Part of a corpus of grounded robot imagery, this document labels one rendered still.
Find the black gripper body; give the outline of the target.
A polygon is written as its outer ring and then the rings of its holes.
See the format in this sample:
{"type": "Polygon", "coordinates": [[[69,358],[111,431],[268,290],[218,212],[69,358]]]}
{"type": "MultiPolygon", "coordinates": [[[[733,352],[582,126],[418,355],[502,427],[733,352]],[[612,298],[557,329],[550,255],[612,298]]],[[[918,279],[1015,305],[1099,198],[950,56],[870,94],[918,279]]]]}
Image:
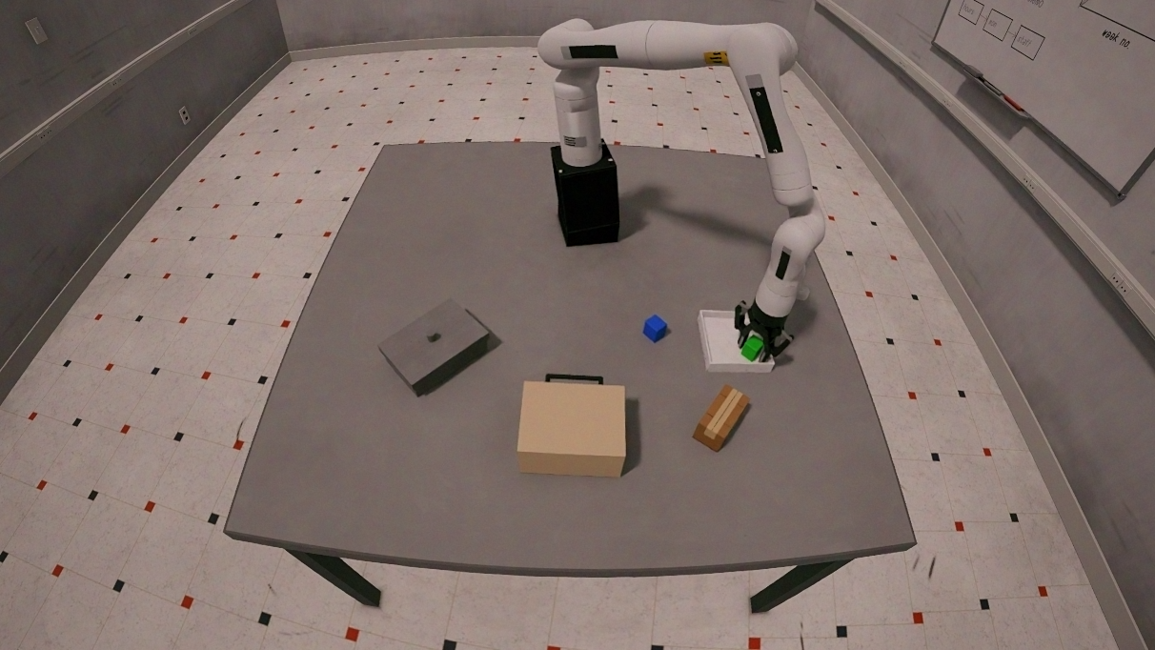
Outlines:
{"type": "Polygon", "coordinates": [[[757,328],[753,329],[754,333],[759,334],[761,337],[763,337],[763,328],[766,328],[766,327],[768,327],[770,329],[770,337],[775,337],[775,336],[782,335],[782,330],[784,330],[784,323],[788,320],[788,315],[789,315],[788,314],[787,316],[783,316],[783,317],[775,317],[775,316],[772,316],[772,315],[765,313],[763,311],[760,311],[759,306],[757,305],[757,299],[755,298],[754,298],[754,302],[752,304],[751,308],[748,308],[747,313],[748,313],[748,317],[750,317],[750,323],[753,322],[754,320],[757,320],[759,323],[761,323],[761,324],[758,324],[757,328]],[[773,327],[773,328],[770,328],[770,327],[773,327]]]}

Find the brown cardboard box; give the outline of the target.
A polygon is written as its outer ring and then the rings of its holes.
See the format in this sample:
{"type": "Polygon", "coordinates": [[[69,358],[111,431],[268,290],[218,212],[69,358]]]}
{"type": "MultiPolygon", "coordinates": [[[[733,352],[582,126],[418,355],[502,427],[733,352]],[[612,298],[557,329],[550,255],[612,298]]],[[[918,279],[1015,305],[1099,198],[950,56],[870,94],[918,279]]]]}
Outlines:
{"type": "Polygon", "coordinates": [[[699,420],[692,438],[718,453],[721,444],[740,419],[748,402],[748,396],[725,384],[706,414],[699,420]]]}

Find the green block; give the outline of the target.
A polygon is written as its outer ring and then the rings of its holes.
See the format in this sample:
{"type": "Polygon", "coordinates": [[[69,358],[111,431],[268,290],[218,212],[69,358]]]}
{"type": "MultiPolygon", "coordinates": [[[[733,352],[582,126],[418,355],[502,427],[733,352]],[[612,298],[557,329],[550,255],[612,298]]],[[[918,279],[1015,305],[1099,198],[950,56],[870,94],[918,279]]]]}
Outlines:
{"type": "Polygon", "coordinates": [[[754,359],[757,359],[757,356],[760,354],[762,348],[763,339],[752,335],[750,336],[750,339],[744,343],[740,354],[744,354],[744,358],[747,358],[751,363],[753,363],[754,359]]]}

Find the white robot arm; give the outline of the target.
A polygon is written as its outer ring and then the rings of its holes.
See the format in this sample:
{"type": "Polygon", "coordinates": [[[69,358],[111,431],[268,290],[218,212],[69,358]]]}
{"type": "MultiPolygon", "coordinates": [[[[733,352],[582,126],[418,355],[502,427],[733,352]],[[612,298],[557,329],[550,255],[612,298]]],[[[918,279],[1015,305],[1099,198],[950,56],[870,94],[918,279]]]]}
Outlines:
{"type": "Polygon", "coordinates": [[[537,52],[541,60],[560,70],[554,80],[557,130],[562,162],[571,166],[589,166],[601,159],[599,67],[730,67],[757,127],[773,195],[789,212],[773,240],[757,305],[783,317],[796,299],[808,298],[808,287],[802,285],[805,262],[824,241],[826,221],[812,187],[804,144],[782,97],[780,76],[798,58],[797,43],[787,29],[773,23],[721,27],[660,20],[594,30],[584,20],[571,20],[543,33],[537,52]]]}

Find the small blue block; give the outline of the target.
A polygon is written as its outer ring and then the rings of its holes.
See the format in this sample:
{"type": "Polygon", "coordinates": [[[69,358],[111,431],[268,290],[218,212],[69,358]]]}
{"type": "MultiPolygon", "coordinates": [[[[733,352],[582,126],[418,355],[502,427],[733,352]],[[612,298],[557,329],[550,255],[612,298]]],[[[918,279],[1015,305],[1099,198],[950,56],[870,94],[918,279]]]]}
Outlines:
{"type": "Polygon", "coordinates": [[[643,333],[647,337],[653,339],[653,342],[658,342],[658,339],[665,336],[666,328],[668,323],[655,314],[653,317],[648,317],[648,320],[646,320],[643,333]]]}

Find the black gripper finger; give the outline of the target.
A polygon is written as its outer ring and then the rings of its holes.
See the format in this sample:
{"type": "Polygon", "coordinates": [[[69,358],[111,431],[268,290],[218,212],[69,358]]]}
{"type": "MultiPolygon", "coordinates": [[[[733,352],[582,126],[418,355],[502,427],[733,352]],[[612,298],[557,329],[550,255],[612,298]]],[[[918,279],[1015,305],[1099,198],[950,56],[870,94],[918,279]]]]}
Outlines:
{"type": "Polygon", "coordinates": [[[768,327],[763,328],[763,352],[760,354],[758,363],[766,363],[770,354],[776,358],[776,356],[778,356],[780,352],[782,352],[792,342],[793,336],[788,336],[788,334],[782,330],[778,346],[775,346],[775,339],[776,337],[770,337],[770,329],[768,327]]]}
{"type": "Polygon", "coordinates": [[[742,346],[744,346],[744,343],[748,338],[751,330],[753,330],[754,328],[757,328],[758,324],[760,324],[757,320],[754,320],[753,322],[751,322],[747,326],[744,324],[744,322],[745,322],[745,314],[747,313],[748,308],[751,308],[751,307],[747,306],[744,300],[740,304],[738,304],[736,306],[736,308],[735,308],[733,328],[736,330],[740,330],[740,337],[738,337],[738,348],[740,348],[740,349],[742,349],[742,346]]]}

